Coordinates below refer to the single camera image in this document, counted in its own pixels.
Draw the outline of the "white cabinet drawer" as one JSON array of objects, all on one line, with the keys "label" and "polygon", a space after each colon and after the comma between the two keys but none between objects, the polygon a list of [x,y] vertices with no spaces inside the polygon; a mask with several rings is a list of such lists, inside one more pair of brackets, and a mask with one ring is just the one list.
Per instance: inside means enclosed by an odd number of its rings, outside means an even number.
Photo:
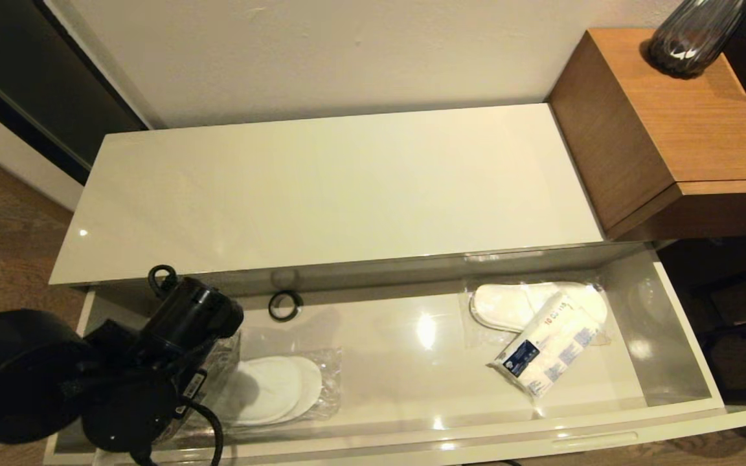
[{"label": "white cabinet drawer", "polygon": [[[327,421],[234,428],[224,466],[443,466],[653,443],[746,428],[746,405],[719,394],[695,333],[653,251],[585,266],[467,271],[460,265],[373,271],[294,269],[201,279],[245,309],[240,362],[340,348],[341,407]],[[597,284],[603,334],[541,400],[488,363],[503,346],[466,348],[459,294],[467,283]],[[279,290],[303,310],[267,312]]]}]

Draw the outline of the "white tissue pack blue print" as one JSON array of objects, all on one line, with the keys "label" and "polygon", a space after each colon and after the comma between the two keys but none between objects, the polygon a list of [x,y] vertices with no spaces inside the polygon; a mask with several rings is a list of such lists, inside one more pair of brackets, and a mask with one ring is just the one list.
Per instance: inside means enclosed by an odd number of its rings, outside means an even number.
[{"label": "white tissue pack blue print", "polygon": [[531,400],[538,400],[604,330],[607,316],[607,305],[598,299],[592,302],[559,291],[488,367]]}]

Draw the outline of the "white slippers in plastic bag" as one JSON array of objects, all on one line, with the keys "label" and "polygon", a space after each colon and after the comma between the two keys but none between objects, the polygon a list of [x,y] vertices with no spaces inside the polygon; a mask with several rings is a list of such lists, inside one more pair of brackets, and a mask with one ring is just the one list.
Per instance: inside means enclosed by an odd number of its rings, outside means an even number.
[{"label": "white slippers in plastic bag", "polygon": [[340,348],[252,358],[226,369],[208,401],[237,430],[327,421],[341,407],[342,368]]},{"label": "white slippers in plastic bag", "polygon": [[597,284],[574,281],[467,283],[459,294],[466,348],[503,346],[512,341],[549,298],[563,293],[604,324],[609,304]]}]

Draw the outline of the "black tape roll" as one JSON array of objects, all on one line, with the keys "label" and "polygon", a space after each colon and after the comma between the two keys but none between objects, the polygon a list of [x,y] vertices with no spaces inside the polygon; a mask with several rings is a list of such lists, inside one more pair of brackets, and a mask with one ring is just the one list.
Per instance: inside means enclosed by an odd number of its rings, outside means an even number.
[{"label": "black tape roll", "polygon": [[270,298],[267,312],[272,321],[288,322],[303,310],[303,298],[294,290],[279,290]]}]

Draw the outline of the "dark sliding door panel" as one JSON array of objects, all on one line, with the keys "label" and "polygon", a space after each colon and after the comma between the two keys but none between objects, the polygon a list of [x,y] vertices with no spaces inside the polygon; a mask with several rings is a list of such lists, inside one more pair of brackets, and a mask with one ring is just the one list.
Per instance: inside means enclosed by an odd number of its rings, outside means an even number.
[{"label": "dark sliding door panel", "polygon": [[45,0],[0,0],[0,124],[80,184],[104,136],[148,129]]}]

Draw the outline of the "brown wooden desk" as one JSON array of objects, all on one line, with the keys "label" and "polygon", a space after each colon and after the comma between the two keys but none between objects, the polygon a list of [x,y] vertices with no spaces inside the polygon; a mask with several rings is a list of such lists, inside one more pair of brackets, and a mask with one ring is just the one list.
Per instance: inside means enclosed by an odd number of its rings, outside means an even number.
[{"label": "brown wooden desk", "polygon": [[661,73],[651,35],[586,30],[548,96],[604,237],[746,236],[746,92],[725,57]]}]

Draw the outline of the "dark ribbed glass vase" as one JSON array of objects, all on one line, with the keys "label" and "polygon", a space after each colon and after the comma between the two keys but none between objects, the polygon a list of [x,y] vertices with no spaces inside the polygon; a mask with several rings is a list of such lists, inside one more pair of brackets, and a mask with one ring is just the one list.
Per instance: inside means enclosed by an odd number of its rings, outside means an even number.
[{"label": "dark ribbed glass vase", "polygon": [[667,76],[700,76],[744,18],[746,0],[683,0],[646,42],[646,59]]}]

